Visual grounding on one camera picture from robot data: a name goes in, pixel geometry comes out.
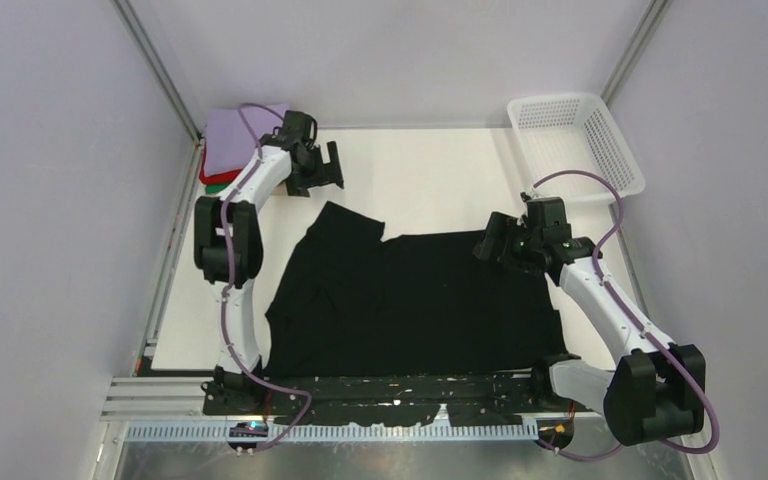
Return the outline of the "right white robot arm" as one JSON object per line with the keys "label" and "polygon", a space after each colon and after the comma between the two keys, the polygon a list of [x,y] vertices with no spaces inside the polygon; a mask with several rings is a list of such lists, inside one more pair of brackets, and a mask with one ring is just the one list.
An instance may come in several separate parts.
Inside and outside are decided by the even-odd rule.
{"label": "right white robot arm", "polygon": [[559,356],[540,377],[556,397],[600,414],[623,446],[695,434],[705,424],[706,360],[679,345],[615,283],[592,239],[573,234],[559,197],[525,199],[519,217],[491,213],[473,250],[485,262],[550,279],[587,316],[613,370]]}

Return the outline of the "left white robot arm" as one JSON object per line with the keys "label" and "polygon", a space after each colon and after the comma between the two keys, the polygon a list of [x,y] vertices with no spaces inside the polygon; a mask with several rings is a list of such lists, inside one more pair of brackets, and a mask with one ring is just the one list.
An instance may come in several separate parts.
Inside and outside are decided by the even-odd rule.
{"label": "left white robot arm", "polygon": [[344,185],[337,146],[318,144],[317,121],[296,110],[279,119],[254,138],[252,159],[230,185],[194,205],[194,264],[213,291],[221,338],[213,378],[203,386],[208,405],[252,411],[275,389],[258,374],[254,328],[254,283],[264,261],[261,209],[279,186],[307,197],[313,188]]}

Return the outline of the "black t shirt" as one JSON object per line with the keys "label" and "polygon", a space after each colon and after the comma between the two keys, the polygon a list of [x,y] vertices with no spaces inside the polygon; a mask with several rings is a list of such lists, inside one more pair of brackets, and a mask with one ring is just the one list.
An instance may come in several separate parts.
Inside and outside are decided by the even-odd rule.
{"label": "black t shirt", "polygon": [[384,230],[322,208],[266,312],[268,376],[488,373],[566,352],[545,279],[477,259],[480,232]]}

